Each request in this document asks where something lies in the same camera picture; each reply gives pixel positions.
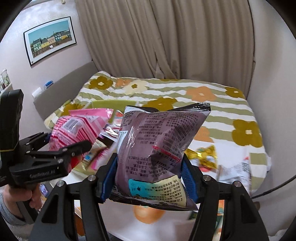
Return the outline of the person left hand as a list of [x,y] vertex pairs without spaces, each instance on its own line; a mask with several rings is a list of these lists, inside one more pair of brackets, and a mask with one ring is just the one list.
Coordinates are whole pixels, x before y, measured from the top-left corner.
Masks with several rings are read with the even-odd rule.
[[29,200],[29,206],[31,208],[39,210],[42,207],[39,184],[33,190],[17,189],[11,187],[10,185],[6,185],[3,191],[3,200],[10,213],[18,218],[23,218],[23,215],[17,205],[18,202]]

